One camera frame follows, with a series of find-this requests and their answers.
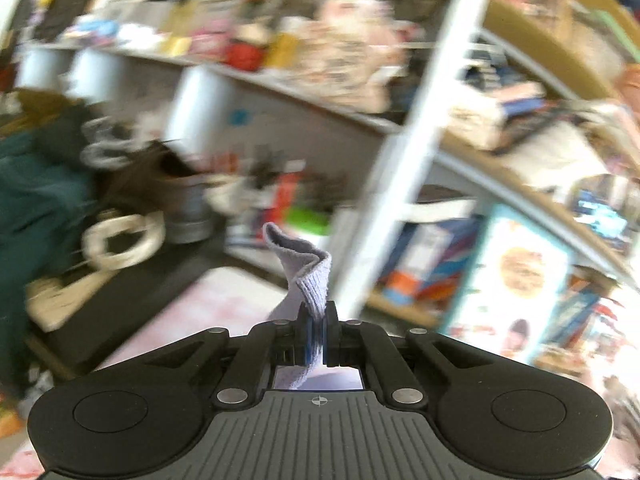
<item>metal screw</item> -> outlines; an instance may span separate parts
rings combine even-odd
[[[400,402],[401,404],[415,404],[416,402],[420,402],[423,397],[421,392],[413,388],[400,388],[394,391],[391,396],[395,402]]]
[[[218,392],[218,400],[225,404],[239,404],[247,400],[249,395],[240,388],[227,388]]]

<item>book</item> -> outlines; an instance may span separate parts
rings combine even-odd
[[[504,114],[508,118],[529,114],[544,107],[545,100],[541,98],[520,99],[518,101],[502,103]]]
[[[478,222],[478,218],[452,219],[406,228],[403,231],[406,238],[402,239],[404,249],[400,244],[396,245],[394,258],[397,264],[389,272],[383,295],[399,306],[413,303],[422,283],[442,259],[447,248],[469,236],[470,232],[477,229]],[[391,261],[384,270],[388,270],[390,264]]]
[[[547,102],[545,108],[511,119],[502,130],[502,140],[500,146],[494,150],[494,154],[507,153],[529,136],[542,132],[566,116],[568,116],[568,111],[564,106]]]
[[[436,223],[452,218],[468,218],[476,199],[444,186],[422,186],[414,204],[404,206],[400,219],[416,224]]]
[[[505,86],[489,92],[489,95],[499,103],[509,103],[521,99],[544,97],[545,88],[537,81],[527,81],[515,85]]]
[[[508,206],[495,205],[441,333],[530,364],[571,262],[565,243]]]
[[[433,269],[428,278],[422,282],[418,294],[421,295],[422,292],[430,286],[442,282],[443,280],[447,280],[451,276],[462,272],[468,264],[472,253],[473,248],[468,248],[460,251],[451,258],[447,258],[440,262],[435,269]]]
[[[411,238],[414,237],[417,229],[418,224],[404,224],[404,226],[402,227],[402,231],[400,232],[400,235],[398,237],[398,241],[391,251],[391,254],[389,254],[389,258],[386,261],[385,266],[382,267],[382,272],[380,273],[380,278],[378,279],[380,283],[385,283],[393,270],[398,266],[400,258],[402,258],[404,251],[411,242]]]
[[[465,223],[462,228],[457,229],[454,232],[453,238],[449,247],[442,254],[441,259],[438,261],[438,265],[446,262],[447,260],[457,259],[463,251],[472,249],[476,240],[478,240],[478,231],[482,225],[482,217],[476,217],[475,222]],[[431,279],[432,276],[425,276],[425,279]]]
[[[577,292],[570,292],[564,301],[559,301],[556,311],[546,330],[545,342],[559,345],[561,340],[566,341],[571,337],[572,327],[575,331],[579,326],[579,320],[584,321],[593,307],[598,303],[600,295],[590,286]]]

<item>green fabric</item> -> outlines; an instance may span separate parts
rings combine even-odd
[[[628,51],[636,63],[640,63],[640,50],[638,50],[633,41],[626,35],[624,29],[618,25],[618,22],[605,10],[594,10],[594,15],[600,19],[606,27],[615,35],[620,45]]]
[[[90,174],[49,162],[31,134],[0,142],[0,388],[10,395],[26,386],[24,287],[68,267],[92,199]]]
[[[85,170],[80,153],[88,144],[82,125],[95,119],[84,104],[70,106],[59,117],[33,131],[36,150],[51,162]]]

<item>poster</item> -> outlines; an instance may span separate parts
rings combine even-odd
[[[509,207],[495,206],[441,332],[529,364],[570,266],[566,245]]]

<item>clutter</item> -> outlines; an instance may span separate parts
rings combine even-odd
[[[389,108],[385,84],[405,65],[388,7],[376,0],[329,0],[301,30],[294,81],[336,104],[366,113]]]
[[[157,32],[153,27],[137,23],[124,23],[116,38],[117,45],[135,52],[156,52],[167,36]]]
[[[617,87],[640,123],[640,64],[627,65]]]
[[[530,137],[498,160],[535,189],[609,173],[580,129],[565,121]]]
[[[72,102],[58,92],[18,88],[15,92],[20,114],[0,128],[0,136],[44,126],[69,108]]]
[[[464,83],[456,82],[456,100],[449,113],[447,129],[478,150],[492,150],[500,142],[505,112],[492,97]]]
[[[0,439],[18,433],[24,428],[24,422],[18,413],[6,405],[6,400],[0,396]]]
[[[571,205],[576,221],[588,225],[616,252],[628,255],[640,230],[640,189],[624,176],[581,180]]]
[[[121,170],[131,163],[129,154],[144,150],[152,140],[144,137],[142,129],[130,132],[107,117],[86,122],[82,132],[88,144],[80,153],[80,160],[94,170]]]
[[[270,31],[261,23],[249,23],[236,28],[226,50],[225,62],[238,70],[256,72],[271,41]]]
[[[35,39],[35,31],[47,16],[48,10],[53,5],[54,0],[31,0],[32,12],[27,25],[20,33],[19,44],[25,44]]]
[[[60,41],[78,46],[111,46],[120,33],[114,20],[103,20],[94,15],[79,16],[73,25],[60,35]]]
[[[122,233],[139,234],[142,238],[123,253],[107,249],[108,238]],[[161,212],[121,216],[98,222],[82,235],[84,257],[98,270],[121,270],[148,260],[164,243],[164,220]]]
[[[3,215],[0,249],[0,381],[20,398],[27,387],[28,329],[24,287],[46,272],[70,265],[82,222],[94,203],[87,171],[75,171],[41,156],[27,132],[0,143],[0,203]]]
[[[162,150],[150,172],[152,192],[164,213],[166,240],[191,244],[213,232],[212,211],[205,200],[206,178],[170,148]]]
[[[26,289],[29,318],[44,332],[53,332],[63,326],[113,276],[113,271],[98,270],[67,286],[63,286],[59,278],[34,280]]]
[[[232,23],[229,19],[211,20],[191,35],[189,54],[222,61],[231,39]]]
[[[300,31],[308,22],[308,19],[301,16],[286,16],[281,20],[280,31],[264,60],[265,69],[279,72],[293,67],[301,41]]]

